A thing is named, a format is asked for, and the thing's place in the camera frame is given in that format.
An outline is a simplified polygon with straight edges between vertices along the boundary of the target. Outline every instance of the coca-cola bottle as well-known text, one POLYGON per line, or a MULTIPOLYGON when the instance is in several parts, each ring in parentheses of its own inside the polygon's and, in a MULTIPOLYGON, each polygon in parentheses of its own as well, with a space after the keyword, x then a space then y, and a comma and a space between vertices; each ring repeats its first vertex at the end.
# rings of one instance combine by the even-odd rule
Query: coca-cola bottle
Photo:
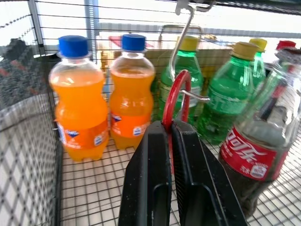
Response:
POLYGON ((301 113, 301 50, 283 49, 257 97, 237 118, 221 146, 224 166, 246 217, 279 176, 301 113))

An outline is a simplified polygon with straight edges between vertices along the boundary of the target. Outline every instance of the red bottle cap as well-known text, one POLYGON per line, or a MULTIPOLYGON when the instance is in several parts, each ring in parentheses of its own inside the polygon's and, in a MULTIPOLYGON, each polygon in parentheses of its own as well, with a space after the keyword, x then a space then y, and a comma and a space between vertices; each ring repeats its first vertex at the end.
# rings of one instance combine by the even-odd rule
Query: red bottle cap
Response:
POLYGON ((296 46, 296 43, 293 42, 293 41, 280 41, 277 45, 277 48, 276 50, 281 50, 283 48, 286 48, 286 47, 295 47, 296 46))

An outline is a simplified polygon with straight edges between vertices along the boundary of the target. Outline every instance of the orange soda bottle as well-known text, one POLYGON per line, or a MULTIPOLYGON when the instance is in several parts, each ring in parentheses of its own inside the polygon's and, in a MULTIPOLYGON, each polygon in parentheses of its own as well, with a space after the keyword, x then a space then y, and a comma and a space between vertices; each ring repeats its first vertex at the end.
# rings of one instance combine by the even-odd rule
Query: orange soda bottle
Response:
POLYGON ((110 97, 111 136, 118 149, 139 145, 153 109, 152 63, 144 57, 145 37, 122 36, 122 54, 110 66, 115 90, 110 97))
POLYGON ((75 161, 100 159, 109 139, 103 73, 88 59, 86 38, 63 36, 59 48, 62 60, 50 72, 49 83, 59 95, 55 116, 61 142, 75 161))

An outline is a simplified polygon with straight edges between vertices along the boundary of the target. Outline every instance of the sprite bottle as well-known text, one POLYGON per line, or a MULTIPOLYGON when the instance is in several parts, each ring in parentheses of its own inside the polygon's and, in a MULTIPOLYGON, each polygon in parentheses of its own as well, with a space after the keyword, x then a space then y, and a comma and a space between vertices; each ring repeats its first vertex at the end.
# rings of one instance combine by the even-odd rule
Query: sprite bottle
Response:
POLYGON ((255 96, 257 92, 262 88, 265 80, 265 67, 261 54, 267 45, 267 41, 264 39, 250 39, 249 43, 252 43, 258 47, 257 53, 255 54, 254 61, 251 62, 251 69, 253 74, 253 86, 255 96))
POLYGON ((207 95, 211 100, 204 105, 197 121, 197 130, 213 145, 225 139, 253 94, 250 63, 257 50, 254 44, 238 42, 230 60, 210 81, 207 95))
MULTIPOLYGON (((202 76, 202 72, 198 65, 198 60, 196 57, 197 47, 198 47, 198 38, 193 36, 188 36, 188 35, 184 37, 184 40, 176 56, 175 75, 177 76, 177 74, 184 69, 188 70, 191 75, 191 92, 199 95, 201 92, 201 87, 203 86, 204 78, 202 76)), ((161 120, 163 117, 165 102, 168 97, 172 84, 173 81, 171 80, 170 77, 169 66, 167 66, 161 75, 159 111, 158 111, 159 120, 161 120)), ((174 108, 174 115, 173 115, 174 118, 177 116, 181 108, 182 98, 183 98, 183 94, 180 94, 174 108)), ((194 117, 194 112, 197 103, 198 103, 197 99, 190 98, 189 116, 188 116, 188 122, 190 124, 194 123, 193 117, 194 117)))

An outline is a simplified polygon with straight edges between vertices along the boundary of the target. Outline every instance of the orange label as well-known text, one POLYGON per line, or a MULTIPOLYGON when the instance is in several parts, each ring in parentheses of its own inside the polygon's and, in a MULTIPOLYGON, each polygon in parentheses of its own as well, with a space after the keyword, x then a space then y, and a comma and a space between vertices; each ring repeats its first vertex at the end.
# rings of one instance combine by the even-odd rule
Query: orange label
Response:
POLYGON ((92 149, 101 145, 108 137, 108 123, 105 120, 98 126, 80 129, 69 130, 61 124, 57 124, 61 141, 64 146, 74 149, 92 149))
POLYGON ((150 121, 151 114, 122 116, 111 112, 111 129, 122 137, 133 138, 143 135, 150 121))

